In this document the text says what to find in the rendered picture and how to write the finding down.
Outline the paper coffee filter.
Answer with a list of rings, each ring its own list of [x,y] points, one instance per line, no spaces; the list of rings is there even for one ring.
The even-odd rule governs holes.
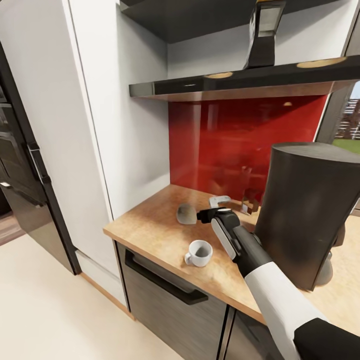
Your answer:
[[[194,210],[194,207],[190,203],[180,204],[176,216],[177,216],[177,220],[181,224],[195,225],[197,222],[197,213]]]

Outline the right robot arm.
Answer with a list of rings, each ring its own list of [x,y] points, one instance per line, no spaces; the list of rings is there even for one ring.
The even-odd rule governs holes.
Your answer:
[[[214,232],[237,263],[285,360],[360,360],[360,336],[333,325],[286,277],[263,250],[260,239],[240,225],[228,195],[209,198],[196,214]]]

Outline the bottle of coffee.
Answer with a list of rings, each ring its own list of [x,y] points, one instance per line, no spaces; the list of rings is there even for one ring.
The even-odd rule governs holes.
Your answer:
[[[287,0],[257,0],[249,18],[249,47],[243,70],[275,66],[275,40]]]

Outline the coffee cup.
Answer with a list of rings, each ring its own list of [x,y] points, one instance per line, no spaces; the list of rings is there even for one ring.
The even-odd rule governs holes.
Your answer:
[[[212,246],[204,240],[194,240],[190,243],[189,252],[185,254],[186,264],[194,264],[198,267],[206,266],[211,260]]]

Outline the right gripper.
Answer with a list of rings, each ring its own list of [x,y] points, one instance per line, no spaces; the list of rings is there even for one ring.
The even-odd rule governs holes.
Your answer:
[[[197,220],[201,220],[203,224],[211,223],[211,215],[214,213],[215,210],[215,208],[201,210],[196,214]]]

